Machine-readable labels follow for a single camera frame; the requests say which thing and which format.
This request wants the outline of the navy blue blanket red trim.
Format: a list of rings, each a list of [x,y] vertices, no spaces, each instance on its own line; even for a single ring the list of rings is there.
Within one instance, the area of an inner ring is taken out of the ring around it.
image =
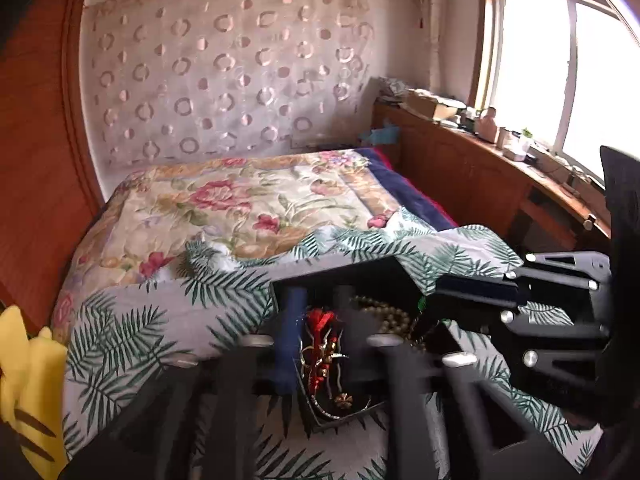
[[[356,152],[368,160],[369,170],[400,206],[408,209],[436,231],[445,231],[458,226],[439,203],[424,195],[406,177],[393,170],[390,161],[380,150],[356,148]]]

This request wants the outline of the cardboard box on cabinet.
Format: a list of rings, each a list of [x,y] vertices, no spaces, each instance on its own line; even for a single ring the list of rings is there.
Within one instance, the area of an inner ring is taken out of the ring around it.
[[[405,106],[431,120],[449,119],[466,107],[461,101],[435,96],[431,91],[418,88],[408,90]]]

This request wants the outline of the circle patterned sheer curtain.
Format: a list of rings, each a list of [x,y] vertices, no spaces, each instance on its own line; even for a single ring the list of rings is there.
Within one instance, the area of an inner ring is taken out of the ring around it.
[[[105,0],[82,32],[112,168],[349,142],[375,35],[369,0]]]

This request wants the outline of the black square jewelry box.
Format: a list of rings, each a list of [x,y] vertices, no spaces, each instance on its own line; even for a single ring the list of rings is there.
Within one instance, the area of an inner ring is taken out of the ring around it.
[[[395,336],[425,349],[431,324],[418,284],[397,257],[385,257],[274,281],[271,295],[280,311],[296,288],[306,292],[293,358],[305,431],[337,428],[382,408],[384,378],[367,338]]]

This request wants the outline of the wooden side cabinet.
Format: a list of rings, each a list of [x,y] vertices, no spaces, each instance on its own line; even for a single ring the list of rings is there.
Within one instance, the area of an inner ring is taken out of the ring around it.
[[[372,126],[397,126],[394,169],[460,226],[482,224],[516,252],[611,248],[608,224],[555,180],[510,162],[463,130],[451,130],[399,106],[377,102]]]

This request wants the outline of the palm leaf print cloth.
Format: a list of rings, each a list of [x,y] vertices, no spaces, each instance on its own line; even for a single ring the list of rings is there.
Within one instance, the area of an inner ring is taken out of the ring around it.
[[[484,226],[437,232],[401,208],[382,229],[322,226],[281,255],[240,259],[221,244],[188,242],[165,271],[152,271],[140,284],[112,286],[89,296],[77,310],[63,396],[63,441],[73,460],[134,398],[144,382],[186,353],[206,359],[258,332],[277,311],[270,285],[279,278],[311,272],[346,271],[349,263],[383,263],[392,257],[408,274],[408,285],[392,271],[364,272],[366,286],[382,285],[392,299],[356,292],[363,307],[373,301],[409,313],[426,311],[424,300],[401,307],[401,292],[431,292],[436,278],[459,275],[502,278],[523,261]],[[578,471],[589,463],[602,436],[595,426],[577,430],[559,408],[509,384],[510,370],[488,336],[445,321],[463,351]],[[357,414],[353,422],[318,434],[303,429],[302,401],[271,396],[258,403],[256,478],[383,479],[386,473],[386,416],[382,410]]]

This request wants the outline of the yellow plush toy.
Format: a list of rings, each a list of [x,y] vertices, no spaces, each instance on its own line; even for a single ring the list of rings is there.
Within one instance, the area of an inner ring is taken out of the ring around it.
[[[19,307],[1,313],[1,420],[17,438],[17,456],[41,479],[67,464],[63,442],[63,384],[67,348],[50,328],[27,335]]]

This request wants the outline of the pink bottle on sill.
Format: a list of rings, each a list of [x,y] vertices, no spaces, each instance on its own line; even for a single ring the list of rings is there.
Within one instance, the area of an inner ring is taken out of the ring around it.
[[[495,144],[498,140],[498,125],[496,123],[497,110],[493,106],[488,106],[482,117],[478,118],[477,134],[480,140]]]

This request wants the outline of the floral quilt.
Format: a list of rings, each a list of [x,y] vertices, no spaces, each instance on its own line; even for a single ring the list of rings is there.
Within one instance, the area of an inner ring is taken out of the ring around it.
[[[322,226],[381,229],[399,203],[354,150],[216,158],[154,166],[123,180],[77,246],[52,314],[70,339],[81,304],[107,287],[141,284],[190,240],[238,259],[286,252]]]

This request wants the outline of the window with white frame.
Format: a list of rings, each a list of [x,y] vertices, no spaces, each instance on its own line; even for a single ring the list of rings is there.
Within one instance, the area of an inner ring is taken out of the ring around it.
[[[639,153],[639,20],[624,0],[480,0],[475,106],[598,182]]]

